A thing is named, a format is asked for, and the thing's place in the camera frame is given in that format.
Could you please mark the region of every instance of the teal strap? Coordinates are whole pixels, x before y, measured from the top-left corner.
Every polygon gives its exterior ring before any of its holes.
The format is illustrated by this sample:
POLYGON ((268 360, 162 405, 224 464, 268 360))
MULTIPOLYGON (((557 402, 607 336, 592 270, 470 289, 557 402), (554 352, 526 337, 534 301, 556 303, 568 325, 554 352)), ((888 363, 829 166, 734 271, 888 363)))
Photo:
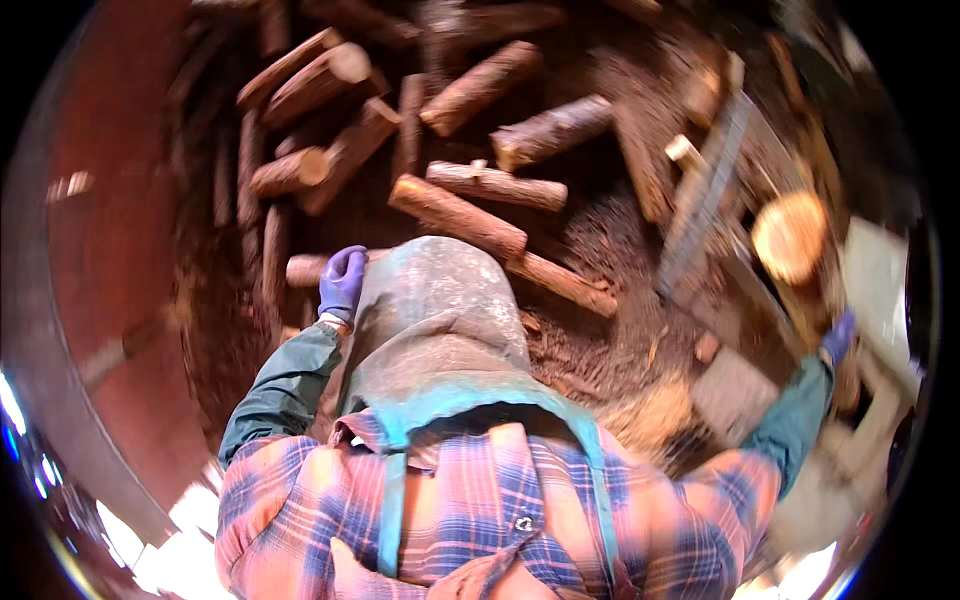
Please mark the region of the teal strap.
POLYGON ((403 495, 406 488, 407 453, 387 456, 380 503, 380 537, 376 553, 376 570, 384 577, 396 579, 400 552, 400 529, 403 525, 403 495))

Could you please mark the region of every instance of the log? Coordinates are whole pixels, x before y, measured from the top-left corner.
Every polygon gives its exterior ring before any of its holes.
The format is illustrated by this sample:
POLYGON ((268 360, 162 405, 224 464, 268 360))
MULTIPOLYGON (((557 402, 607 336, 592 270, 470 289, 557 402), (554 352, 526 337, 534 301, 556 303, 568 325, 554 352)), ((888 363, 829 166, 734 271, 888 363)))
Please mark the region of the log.
POLYGON ((720 106, 720 77, 716 71, 701 67, 686 81, 684 110, 686 117, 705 130, 713 126, 713 116, 720 106))
POLYGON ((616 314, 614 297, 596 289, 583 277, 536 254, 525 252, 523 256, 508 259, 505 268, 602 317, 609 319, 616 314))
POLYGON ((400 83, 400 126, 394 150, 396 183, 404 173, 420 173, 420 109, 426 99, 426 76, 422 73, 407 75, 400 83))
POLYGON ((427 166, 426 180, 454 194, 523 204, 550 212, 560 212, 566 205, 566 186, 562 183, 521 180, 496 169, 434 160, 427 166))
POLYGON ((319 55, 276 91, 263 124, 276 130, 366 80, 370 58, 360 46, 346 42, 319 55))
POLYGON ((406 50, 420 37, 410 21, 387 14, 365 0, 318 0, 300 5, 303 14, 344 27, 395 52, 406 50))
POLYGON ((756 217, 756 255, 774 279, 796 285, 810 280, 823 254, 827 213, 809 193, 784 196, 764 206, 756 217))
POLYGON ((670 222, 673 210, 663 194, 647 150, 648 128, 643 122, 643 115, 632 109, 632 105, 626 101, 617 101, 613 105, 613 122, 640 212, 648 223, 665 226, 670 222))
POLYGON ((279 56, 293 45, 287 0, 259 0, 260 56, 279 56))
POLYGON ((420 119, 440 137, 449 137, 482 108, 543 65, 537 46, 514 41, 450 84, 420 112, 420 119))
POLYGON ((520 229, 412 175, 400 176, 387 204, 497 258, 519 258, 527 245, 527 234, 520 229))
POLYGON ((233 221, 232 126, 221 123, 213 157, 213 226, 225 228, 233 221))
POLYGON ((526 121, 501 127, 490 134, 496 163, 504 171, 545 158, 585 142, 613 124, 613 105, 591 94, 551 108, 526 121))
POLYGON ((363 163, 396 131, 399 123, 399 115, 382 100, 367 100, 354 120, 326 150, 329 171, 324 180, 299 192, 297 203, 303 212, 312 216, 322 213, 363 163))
POLYGON ((250 188, 253 173, 263 163, 263 129, 259 113, 248 110, 240 122, 240 143, 237 158, 237 225, 252 228, 263 219, 263 208, 250 188))
POLYGON ((290 205, 273 204, 267 211, 267 223, 263 229, 263 300, 278 311, 283 308, 292 220, 293 208, 290 205))
POLYGON ((248 84, 244 85, 240 93, 237 94, 237 106, 247 109, 259 107, 294 73, 330 48, 342 43, 344 43, 344 39, 332 27, 327 27, 318 34, 309 37, 304 43, 265 68, 248 84))

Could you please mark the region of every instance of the wooden stick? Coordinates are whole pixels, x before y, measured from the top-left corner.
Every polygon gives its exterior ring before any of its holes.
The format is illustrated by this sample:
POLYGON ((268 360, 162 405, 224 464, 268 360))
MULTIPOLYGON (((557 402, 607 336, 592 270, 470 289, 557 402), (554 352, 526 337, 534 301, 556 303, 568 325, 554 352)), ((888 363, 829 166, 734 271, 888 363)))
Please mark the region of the wooden stick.
POLYGON ((263 163, 263 129, 259 114, 248 110, 240 122, 240 149, 237 158, 237 225, 248 229, 263 219, 260 201, 250 189, 253 173, 263 163))
POLYGON ((342 43, 344 43, 344 39, 332 27, 327 27, 318 34, 309 37, 304 43, 265 68, 248 84, 244 85, 240 93, 237 94, 237 106, 240 108, 259 107, 294 73, 330 48, 342 43))
POLYGON ((292 219, 290 205, 273 204, 267 211, 267 224, 263 229, 263 300, 277 310, 283 308, 292 219))
POLYGON ((668 224, 673 217, 673 210, 663 194, 657 171, 647 150, 649 128, 643 122, 643 115, 636 112, 632 103, 617 101, 613 104, 613 122, 620 152, 627 164, 643 218, 655 225, 668 224))
POLYGON ((420 119, 440 137, 449 137, 482 108, 534 74, 543 64, 537 46, 514 41, 480 62, 431 100, 420 119))
POLYGON ((329 172, 324 180, 298 194, 297 203, 303 212, 312 216, 323 212, 399 123, 399 115, 382 100, 367 100, 353 122, 327 149, 329 172))
POLYGON ((413 23, 387 14, 365 0, 307 1, 300 9, 307 16, 343 26, 396 52, 406 50, 420 37, 420 29, 413 23))
POLYGON ((527 244, 527 234, 520 229, 412 175, 400 176, 387 204, 498 258, 520 257, 527 244))
POLYGON ((596 289, 583 277, 536 254, 525 252, 519 258, 511 258, 507 260, 505 268, 602 317, 609 319, 616 314, 614 297, 596 289))
POLYGON ((263 115, 268 129, 289 125, 309 110, 370 76, 370 59, 360 46, 346 42, 319 55, 276 91, 263 115))
POLYGON ((393 182, 404 173, 420 173, 420 109, 425 101, 426 76, 407 75, 400 83, 400 127, 394 150, 393 182))
POLYGON ((260 56, 271 58, 283 54, 292 45, 290 10, 286 0, 259 0, 260 56))
POLYGON ((490 134, 504 171, 539 162, 599 135, 613 124, 613 106, 592 94, 490 134))
POLYGON ((329 170, 323 148, 304 148, 257 169, 250 187, 257 198, 271 198, 317 185, 329 170))
POLYGON ((434 160, 426 168, 426 180, 448 192, 523 204, 560 212, 566 205, 566 186, 555 181, 519 180, 506 171, 434 160))

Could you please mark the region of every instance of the purple glove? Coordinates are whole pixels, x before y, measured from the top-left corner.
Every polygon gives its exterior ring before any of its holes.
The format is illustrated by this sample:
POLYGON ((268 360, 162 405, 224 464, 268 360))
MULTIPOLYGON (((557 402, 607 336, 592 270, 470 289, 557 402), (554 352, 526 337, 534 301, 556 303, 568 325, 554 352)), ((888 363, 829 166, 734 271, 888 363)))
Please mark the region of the purple glove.
POLYGON ((836 366, 847 355, 850 342, 853 340, 854 325, 853 310, 847 307, 847 310, 833 322, 833 328, 820 341, 820 348, 829 354, 832 366, 836 366))
POLYGON ((363 246, 349 246, 330 256, 320 275, 318 316, 330 313, 353 327, 366 265, 367 249, 363 246))

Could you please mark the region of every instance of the wooden log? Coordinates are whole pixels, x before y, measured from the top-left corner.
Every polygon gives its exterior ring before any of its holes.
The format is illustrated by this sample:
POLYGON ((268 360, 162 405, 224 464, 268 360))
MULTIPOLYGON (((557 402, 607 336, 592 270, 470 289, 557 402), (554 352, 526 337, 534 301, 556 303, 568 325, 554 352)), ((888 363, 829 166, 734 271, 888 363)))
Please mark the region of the wooden log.
POLYGON ((426 180, 454 194, 523 204, 550 212, 560 212, 566 205, 566 186, 562 183, 521 180, 496 169, 434 160, 427 166, 426 180))
POLYGON ((497 258, 518 258, 527 245, 527 234, 520 229, 412 175, 400 176, 387 204, 497 258))
POLYGON ((225 228, 233 221, 232 126, 224 122, 217 130, 213 157, 213 226, 225 228))
POLYGON ((371 6, 365 0, 307 1, 300 5, 303 14, 344 27, 381 43, 391 50, 406 50, 420 37, 420 29, 410 21, 371 6))
POLYGON ((366 80, 370 58, 360 46, 346 42, 319 55, 276 91, 263 114, 268 129, 279 129, 305 112, 366 80))
POLYGON ((720 107, 720 77, 716 71, 701 67, 686 82, 684 110, 694 125, 705 130, 713 126, 713 117, 720 107))
POLYGON ((543 55, 537 46, 525 41, 511 42, 427 103, 420 119, 440 137, 449 137, 542 65, 543 55))
POLYGON ((277 310, 283 308, 283 289, 286 281, 287 259, 290 256, 290 228, 293 207, 277 203, 267 211, 263 228, 263 300, 277 310))
POLYGON ((613 122, 616 139, 620 144, 630 181, 634 185, 640 212, 648 223, 665 226, 673 216, 670 203, 663 194, 657 171, 647 150, 648 128, 643 115, 637 113, 626 101, 613 104, 613 122))
POLYGON ((609 319, 616 314, 614 297, 596 289, 583 277, 536 254, 525 252, 523 256, 508 259, 505 268, 602 317, 609 319))
POLYGON ((400 125, 394 150, 396 183, 404 173, 420 174, 420 109, 426 100, 426 76, 422 73, 407 75, 400 83, 400 125))
POLYGON ((257 198, 272 198, 313 187, 323 181, 328 172, 324 149, 304 148, 257 169, 250 187, 257 198))
POLYGON ((399 115, 382 100, 368 99, 326 150, 329 171, 324 180, 298 194, 297 203, 303 212, 313 216, 323 212, 399 123, 399 115))
POLYGON ((293 45, 287 0, 259 0, 260 56, 279 56, 293 45))
POLYGON ((256 110, 243 115, 237 154, 237 225, 248 229, 263 219, 263 208, 250 188, 253 173, 263 164, 263 129, 256 110))
POLYGON ((237 94, 237 106, 257 108, 273 94, 278 87, 290 79, 310 61, 330 48, 344 43, 337 30, 327 27, 318 34, 309 37, 282 58, 265 68, 237 94))
POLYGON ((490 134, 496 163, 504 171, 545 158, 585 142, 613 124, 613 105, 591 94, 551 108, 526 121, 501 127, 490 134))

